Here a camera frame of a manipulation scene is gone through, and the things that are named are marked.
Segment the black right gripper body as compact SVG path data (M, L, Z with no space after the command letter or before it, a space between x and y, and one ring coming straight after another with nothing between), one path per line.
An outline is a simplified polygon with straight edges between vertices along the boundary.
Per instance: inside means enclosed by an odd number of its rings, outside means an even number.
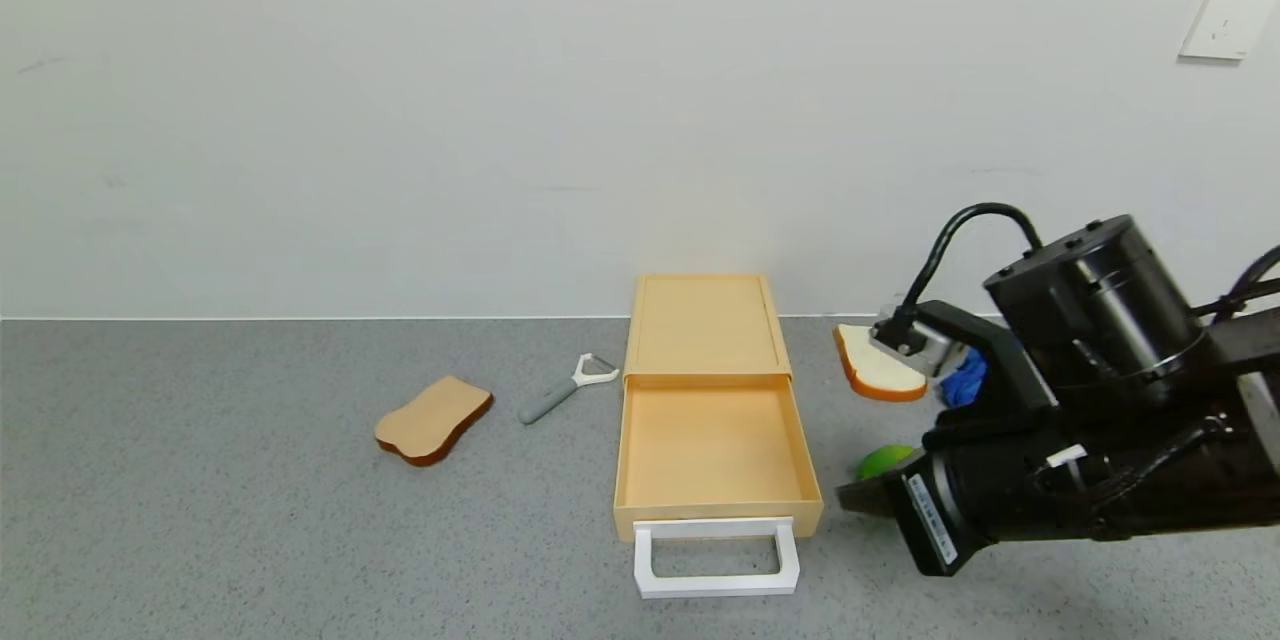
M1046 499L1030 489L1044 444L915 451L886 474L886 495L918 570L954 576L978 552L1050 536Z

